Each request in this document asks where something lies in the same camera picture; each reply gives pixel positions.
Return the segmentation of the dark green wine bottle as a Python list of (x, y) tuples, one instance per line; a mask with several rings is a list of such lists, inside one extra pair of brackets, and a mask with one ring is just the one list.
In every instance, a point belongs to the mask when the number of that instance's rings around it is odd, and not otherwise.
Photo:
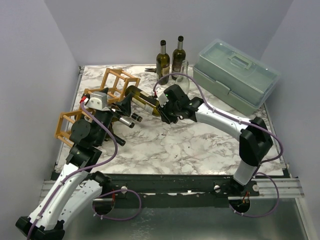
[(159, 101), (155, 97), (147, 94), (135, 85), (130, 85), (129, 87), (127, 87), (124, 94), (125, 96), (132, 94), (131, 101), (145, 110), (147, 113), (155, 117), (161, 116), (160, 112), (157, 109), (157, 107), (160, 105)]
[[(124, 139), (122, 139), (121, 137), (117, 136), (114, 133), (114, 129), (113, 129), (113, 125), (114, 123), (117, 122), (117, 120), (112, 120), (109, 125), (108, 125), (108, 130), (110, 131), (110, 133), (112, 134), (112, 136), (115, 138), (116, 142), (118, 145), (120, 146), (124, 146), (126, 144), (126, 141)], [(104, 141), (108, 142), (110, 140), (110, 136), (108, 134), (105, 135)]]
[(131, 129), (134, 128), (134, 126), (135, 126), (135, 123), (133, 121), (129, 120), (128, 118), (126, 118), (126, 116), (120, 117), (120, 119), (116, 120), (116, 121), (122, 123), (123, 125), (131, 128)]

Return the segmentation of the clear square liquor bottle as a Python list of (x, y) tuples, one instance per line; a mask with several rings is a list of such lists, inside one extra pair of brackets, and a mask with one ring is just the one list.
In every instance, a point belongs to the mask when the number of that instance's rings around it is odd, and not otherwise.
[(140, 115), (136, 114), (136, 113), (132, 113), (131, 114), (131, 118), (134, 119), (135, 121), (139, 122), (139, 123), (143, 120), (143, 118)]

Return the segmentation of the wooden wine rack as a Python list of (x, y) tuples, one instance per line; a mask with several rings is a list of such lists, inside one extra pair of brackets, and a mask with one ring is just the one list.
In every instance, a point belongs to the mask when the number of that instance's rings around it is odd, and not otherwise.
[(96, 91), (102, 91), (108, 88), (107, 103), (113, 104), (122, 101), (125, 98), (125, 91), (129, 86), (138, 87), (141, 79), (135, 77), (132, 74), (126, 72), (122, 68), (110, 68), (105, 69), (102, 78), (94, 78), (92, 80), (85, 81), (83, 78), (80, 80), (80, 84), (75, 95), (74, 105), (71, 108), (72, 111), (62, 112), (59, 116), (57, 127), (54, 137), (61, 140), (64, 144), (72, 147), (74, 142), (71, 141), (71, 127), (79, 119), (83, 118), (89, 122), (92, 119), (85, 113), (80, 107), (79, 102), (83, 95), (89, 95)]

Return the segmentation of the clear glass bottle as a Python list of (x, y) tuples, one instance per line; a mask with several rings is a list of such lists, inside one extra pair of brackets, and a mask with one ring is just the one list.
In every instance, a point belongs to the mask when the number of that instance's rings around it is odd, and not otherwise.
[(183, 92), (188, 95), (190, 89), (190, 80), (187, 77), (188, 75), (188, 67), (189, 62), (187, 60), (183, 60), (181, 64), (180, 74), (177, 75), (175, 80), (175, 84), (180, 86)]

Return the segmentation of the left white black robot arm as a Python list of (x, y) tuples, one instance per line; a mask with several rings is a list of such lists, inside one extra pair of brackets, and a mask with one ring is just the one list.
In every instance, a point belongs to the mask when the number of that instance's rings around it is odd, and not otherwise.
[(48, 194), (29, 214), (21, 216), (15, 226), (28, 240), (61, 240), (67, 226), (86, 205), (96, 197), (107, 197), (112, 189), (109, 177), (93, 168), (102, 152), (98, 149), (106, 136), (114, 143), (114, 152), (105, 163), (113, 160), (118, 153), (118, 140), (110, 130), (112, 120), (123, 121), (131, 115), (130, 93), (113, 106), (107, 105), (107, 94), (95, 91), (84, 95), (80, 101), (81, 110), (91, 121), (80, 118), (71, 127), (70, 139), (73, 146), (69, 151), (59, 177)]

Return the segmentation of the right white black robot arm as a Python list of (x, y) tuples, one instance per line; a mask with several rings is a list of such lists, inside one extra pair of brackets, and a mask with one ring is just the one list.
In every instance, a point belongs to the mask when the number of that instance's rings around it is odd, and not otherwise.
[(230, 114), (199, 97), (189, 99), (176, 84), (168, 88), (158, 87), (154, 95), (159, 102), (157, 110), (163, 122), (175, 124), (178, 120), (192, 120), (215, 127), (239, 142), (241, 162), (233, 174), (230, 191), (236, 196), (247, 192), (248, 182), (273, 146), (264, 120), (259, 117), (250, 120)]

